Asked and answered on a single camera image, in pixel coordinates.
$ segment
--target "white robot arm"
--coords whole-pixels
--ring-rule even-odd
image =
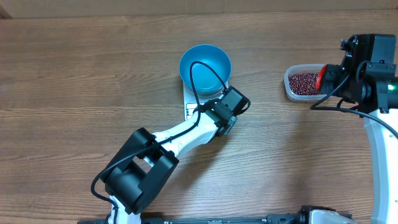
[[[194,124],[197,120],[197,117],[198,112],[195,112],[193,116],[185,122],[166,131],[154,133],[153,135],[156,136],[155,140],[157,142],[161,142],[171,136],[181,133],[182,131],[191,127],[192,124]],[[214,121],[207,114],[202,114],[199,125],[197,127],[185,134],[183,138],[177,138],[171,142],[164,143],[162,147],[167,151],[173,152],[175,154],[175,157],[179,158],[194,147],[210,142],[214,138],[217,130],[218,127],[214,123]],[[154,165],[154,163],[148,157],[145,157],[144,159],[151,166]],[[141,224],[140,213],[138,213],[137,215],[134,213],[128,214],[125,210],[124,205],[115,196],[110,197],[118,204],[119,207],[116,217],[117,224]],[[112,207],[111,215],[108,218],[109,224],[114,223],[114,216],[115,209],[113,209]]]
[[[398,130],[398,110],[370,113]],[[398,139],[381,124],[365,118],[372,153],[374,183],[371,224],[398,223]]]
[[[110,199],[117,204],[116,209],[113,204],[108,223],[140,224],[140,213],[160,192],[178,164],[177,158],[216,136],[227,135],[237,121],[237,115],[243,113],[247,109],[243,108],[249,104],[244,95],[230,86],[221,99],[200,106],[190,119],[173,128],[153,134],[144,128],[135,131],[108,164],[106,169],[114,166],[113,170],[101,177]],[[137,155],[152,166],[148,173],[134,161],[115,165],[123,157],[150,146],[153,146],[152,150]]]

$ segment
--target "wire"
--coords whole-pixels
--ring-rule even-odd
[[[396,130],[394,130],[394,128],[392,128],[391,126],[389,126],[387,123],[385,123],[384,121],[382,121],[381,119],[367,114],[367,113],[363,113],[360,111],[356,111],[356,110],[351,110],[351,109],[346,109],[346,108],[337,108],[337,107],[329,107],[329,106],[318,106],[316,108],[314,108],[313,110],[329,110],[329,111],[340,111],[340,112],[344,112],[344,113],[353,113],[353,114],[357,114],[360,116],[363,116],[365,118],[369,118],[381,125],[383,125],[385,128],[387,128],[397,139],[398,139],[398,132]]]
[[[338,103],[337,103],[337,108],[340,108],[341,107],[341,104],[344,102],[344,98],[342,98]]]
[[[112,215],[112,212],[110,212],[110,213],[106,216],[106,218],[105,218],[106,222],[108,222],[108,219],[110,218],[111,215]]]
[[[325,97],[323,97],[322,99],[320,99],[320,100],[318,100],[316,103],[314,103],[314,104],[310,107],[310,109],[313,110],[316,106],[318,106],[319,104],[323,103],[325,100],[329,99],[329,97],[330,97],[331,95],[333,95],[338,89],[340,89],[341,86],[344,85],[344,83],[347,82],[348,78],[349,78],[349,75],[347,75],[347,76],[344,78],[344,80],[343,80],[331,93],[327,94]]]
[[[359,77],[359,71],[361,70],[361,67],[368,61],[363,61],[359,64],[357,70],[356,70],[356,79]],[[340,89],[340,87],[342,87],[344,85],[344,83],[347,82],[349,78],[349,74],[347,75],[347,77],[329,94],[327,94],[325,97],[323,97],[322,99],[320,99],[319,101],[317,101],[316,103],[314,103],[310,109],[311,110],[328,110],[328,111],[340,111],[340,112],[344,112],[344,113],[353,113],[353,114],[357,114],[360,115],[362,117],[365,118],[369,118],[379,124],[381,124],[382,126],[384,126],[386,129],[388,129],[397,139],[398,139],[398,133],[396,130],[394,130],[394,128],[392,128],[391,126],[389,126],[387,123],[385,123],[384,121],[382,121],[381,119],[367,114],[367,113],[363,113],[360,111],[356,111],[356,109],[359,108],[359,105],[353,106],[350,109],[346,109],[346,108],[340,108],[341,104],[344,102],[344,98],[342,98],[336,107],[331,107],[331,106],[318,106],[319,104],[323,103],[325,100],[327,100],[331,95],[333,95],[338,89]]]
[[[196,102],[197,102],[197,105],[198,105],[197,108],[199,109],[199,108],[200,108],[199,97],[198,97],[198,93],[197,93],[197,90],[196,90],[196,88],[195,88],[195,85],[193,84],[193,75],[192,75],[192,68],[193,68],[193,66],[194,66],[195,64],[201,64],[201,65],[204,65],[204,66],[206,66],[207,68],[209,68],[209,69],[214,73],[214,75],[217,77],[217,79],[221,82],[221,84],[223,85],[224,91],[227,89],[227,87],[226,87],[225,83],[223,82],[223,80],[220,78],[220,76],[219,76],[209,65],[207,65],[207,64],[205,64],[205,63],[203,63],[203,62],[199,62],[199,61],[194,61],[194,62],[192,62],[191,66],[190,66],[190,69],[189,69],[189,76],[190,76],[190,81],[191,81],[191,85],[192,85],[192,91],[193,91],[193,94],[195,95],[195,99],[196,99]],[[110,199],[110,198],[107,198],[107,197],[105,197],[105,196],[103,196],[103,195],[100,195],[98,192],[95,191],[95,185],[96,185],[96,183],[99,181],[99,179],[101,178],[101,176],[103,176],[105,173],[111,171],[111,169],[115,168],[115,167],[116,167],[117,165],[119,165],[120,163],[122,163],[122,162],[124,162],[124,161],[126,161],[126,160],[128,160],[128,159],[132,159],[134,156],[138,156],[139,154],[142,154],[142,153],[144,153],[144,152],[146,152],[146,151],[149,151],[149,150],[151,150],[151,149],[153,149],[153,148],[155,148],[155,147],[161,146],[161,145],[164,144],[164,143],[170,142],[170,141],[172,141],[173,139],[176,139],[176,138],[178,138],[178,137],[180,137],[180,136],[183,136],[184,134],[187,134],[188,132],[190,132],[191,130],[193,130],[196,126],[198,126],[199,121],[200,121],[200,111],[198,112],[198,118],[197,118],[197,120],[196,120],[195,123],[194,123],[191,127],[189,127],[188,129],[186,129],[186,130],[182,131],[181,133],[178,133],[178,134],[176,134],[176,135],[174,135],[174,136],[171,136],[171,137],[169,137],[169,138],[167,138],[167,139],[165,139],[165,140],[163,140],[163,141],[161,141],[161,142],[157,142],[157,143],[155,143],[155,144],[153,144],[153,145],[151,145],[151,146],[145,147],[145,148],[141,149],[140,151],[135,152],[134,154],[131,154],[131,155],[129,155],[129,156],[126,156],[125,158],[123,158],[123,159],[121,159],[121,160],[115,162],[114,164],[112,164],[112,165],[109,166],[108,168],[102,170],[102,171],[94,178],[94,180],[93,180],[92,183],[91,183],[91,193],[92,193],[95,197],[97,197],[97,198],[99,198],[99,199],[101,199],[101,200],[104,200],[104,201],[106,201],[106,202],[109,202],[109,203],[111,203],[111,204],[113,205],[113,207],[114,207],[113,209],[115,210],[114,219],[113,219],[113,220],[114,220],[114,221],[113,221],[113,224],[116,224],[116,217],[117,217],[117,215],[118,215],[118,209],[119,209],[119,207],[118,207],[118,204],[117,204],[114,200],[112,200],[112,199]]]
[[[355,81],[356,81],[357,83],[359,83],[359,73],[360,73],[360,71],[361,71],[362,66],[363,66],[365,63],[370,63],[370,61],[365,60],[365,61],[359,63],[358,68],[356,69]]]
[[[243,114],[244,112],[246,112],[249,109],[249,107],[250,107],[250,100],[248,101],[248,106],[245,109],[241,110],[241,112],[239,112],[238,115]]]

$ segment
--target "blue bowl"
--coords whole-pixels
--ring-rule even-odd
[[[180,61],[182,81],[192,90],[189,69],[194,61],[209,65],[226,83],[232,71],[231,61],[219,47],[210,44],[197,45],[189,49]],[[201,64],[192,67],[193,84],[198,94],[210,95],[221,90],[222,84],[210,69]]]

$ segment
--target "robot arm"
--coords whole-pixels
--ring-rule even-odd
[[[371,115],[398,130],[398,110]],[[398,139],[381,124],[364,119],[372,153],[374,183],[372,224],[398,223]]]
[[[323,94],[342,97],[342,100],[358,105],[350,109],[340,106],[318,109],[355,113],[364,117],[374,181],[371,223],[398,223],[396,37],[355,34],[348,40],[342,40],[340,49],[346,51],[341,65],[325,65],[319,74],[317,88]]]
[[[210,100],[200,106],[190,119],[173,128],[153,134],[144,128],[135,131],[106,169],[126,156],[151,146],[153,149],[137,157],[144,159],[152,168],[145,173],[131,160],[119,163],[113,170],[103,174],[101,180],[105,183],[105,191],[118,205],[117,210],[112,209],[108,223],[115,220],[117,224],[140,224],[139,214],[161,191],[179,162],[177,157],[210,142],[216,136],[227,135],[237,121],[237,115],[242,113],[248,103],[244,95],[230,86],[223,92],[221,99]],[[200,120],[197,126],[193,126],[199,114]],[[191,127],[182,138],[174,137]]]

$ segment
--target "green light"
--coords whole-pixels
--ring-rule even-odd
[[[388,87],[388,90],[395,90],[396,89],[396,87],[393,86],[393,85],[388,85],[387,87]]]

